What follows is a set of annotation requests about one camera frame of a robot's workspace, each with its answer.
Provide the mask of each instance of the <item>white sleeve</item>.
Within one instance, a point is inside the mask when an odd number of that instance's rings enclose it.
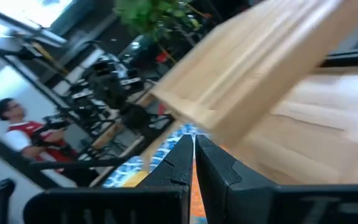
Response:
[[[5,138],[7,143],[17,152],[20,152],[25,147],[31,146],[30,138],[26,133],[19,130],[8,131],[5,134]]]

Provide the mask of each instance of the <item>man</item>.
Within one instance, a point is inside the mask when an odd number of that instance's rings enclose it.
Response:
[[[0,100],[0,119],[9,121],[6,140],[13,150],[29,159],[36,161],[67,162],[72,159],[63,155],[59,150],[51,147],[34,146],[31,138],[34,132],[43,127],[35,121],[26,121],[25,109],[12,98]],[[41,133],[43,141],[64,146],[63,130],[47,130]],[[79,187],[87,187],[98,176],[98,173],[89,169],[59,169],[61,175],[74,181]]]

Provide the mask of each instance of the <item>white wall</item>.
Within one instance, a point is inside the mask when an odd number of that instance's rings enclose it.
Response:
[[[27,119],[41,121],[44,116],[54,114],[55,108],[46,97],[36,91],[12,68],[5,67],[0,71],[0,99],[15,98],[27,109]],[[8,124],[0,121],[0,139],[3,140]],[[53,170],[48,170],[47,175],[64,187],[74,186],[73,182],[57,174]],[[11,219],[12,222],[22,222],[22,209],[25,203],[41,189],[24,177],[21,173],[13,169],[0,160],[0,180],[12,178],[17,183],[17,188],[11,198]]]

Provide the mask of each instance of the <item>person's hand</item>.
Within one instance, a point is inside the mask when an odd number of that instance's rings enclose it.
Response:
[[[53,132],[50,136],[48,136],[45,139],[45,141],[46,142],[57,142],[57,141],[63,140],[63,138],[64,138],[64,128]]]

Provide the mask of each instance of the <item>green plant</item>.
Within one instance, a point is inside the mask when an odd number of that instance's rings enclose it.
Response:
[[[171,32],[175,19],[186,17],[186,4],[178,0],[116,0],[115,11],[128,28],[156,38]]]

